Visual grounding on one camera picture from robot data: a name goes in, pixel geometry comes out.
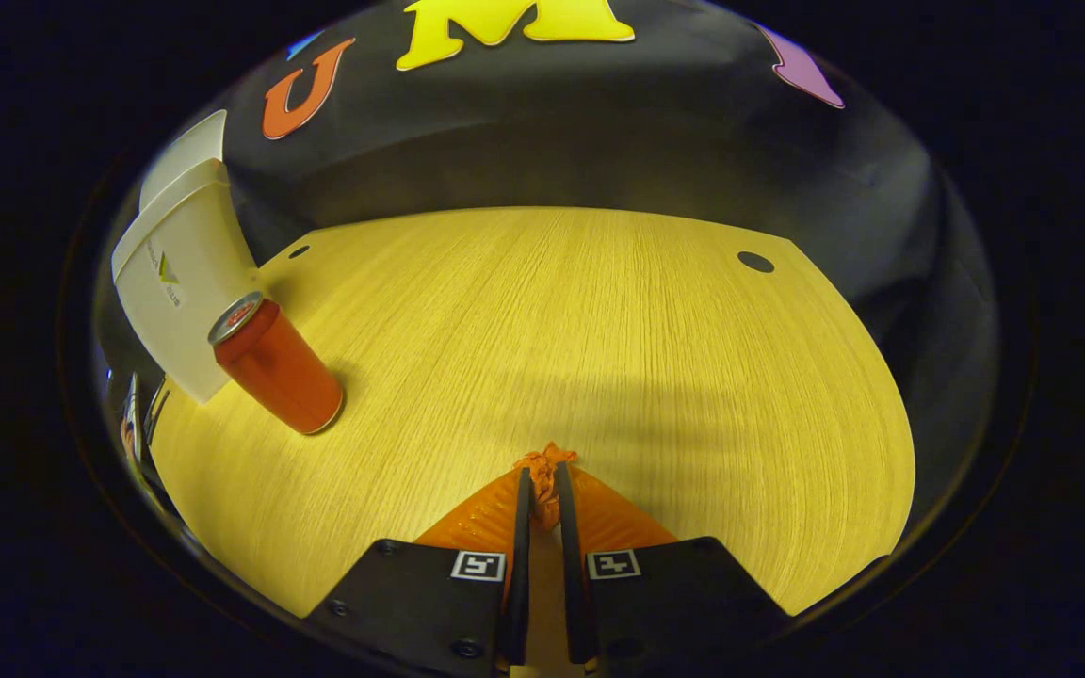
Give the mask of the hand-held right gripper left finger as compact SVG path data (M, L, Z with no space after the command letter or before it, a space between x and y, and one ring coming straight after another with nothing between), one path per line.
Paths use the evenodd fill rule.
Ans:
M305 621L362 677L505 677L526 658L529 471L483 486L416 541L371 543Z

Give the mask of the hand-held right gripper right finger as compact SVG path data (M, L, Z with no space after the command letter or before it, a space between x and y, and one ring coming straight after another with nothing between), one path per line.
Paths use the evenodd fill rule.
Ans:
M590 677L737 677L792 627L718 538L676 538L567 462L556 497L569 656Z

